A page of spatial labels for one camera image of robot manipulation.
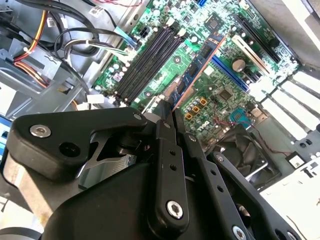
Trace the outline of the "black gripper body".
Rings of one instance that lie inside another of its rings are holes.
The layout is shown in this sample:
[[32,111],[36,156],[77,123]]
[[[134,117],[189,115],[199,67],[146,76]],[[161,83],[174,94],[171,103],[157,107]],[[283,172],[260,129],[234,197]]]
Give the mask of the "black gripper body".
[[135,164],[65,201],[43,240],[155,240],[147,222],[151,167]]

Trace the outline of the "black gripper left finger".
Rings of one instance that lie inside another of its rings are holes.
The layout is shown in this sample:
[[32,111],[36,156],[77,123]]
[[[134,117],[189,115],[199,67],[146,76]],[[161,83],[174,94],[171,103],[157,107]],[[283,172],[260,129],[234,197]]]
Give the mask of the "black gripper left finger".
[[160,111],[156,122],[131,107],[21,116],[6,144],[6,179],[13,179],[15,166],[24,171],[17,187],[32,211],[48,218],[46,227],[58,207],[91,188],[78,187],[79,175],[91,161],[105,160],[109,153],[133,155],[136,163],[129,167],[149,164],[151,169],[150,231],[183,234],[189,210],[182,149],[169,104],[163,102]]

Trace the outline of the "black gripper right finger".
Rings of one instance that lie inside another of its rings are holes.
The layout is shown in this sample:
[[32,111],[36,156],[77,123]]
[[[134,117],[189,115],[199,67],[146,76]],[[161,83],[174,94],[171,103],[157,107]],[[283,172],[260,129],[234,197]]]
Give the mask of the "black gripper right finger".
[[208,194],[219,240],[299,240],[296,231],[221,153],[209,161],[199,140],[186,132],[183,116],[174,112],[174,125],[195,177]]

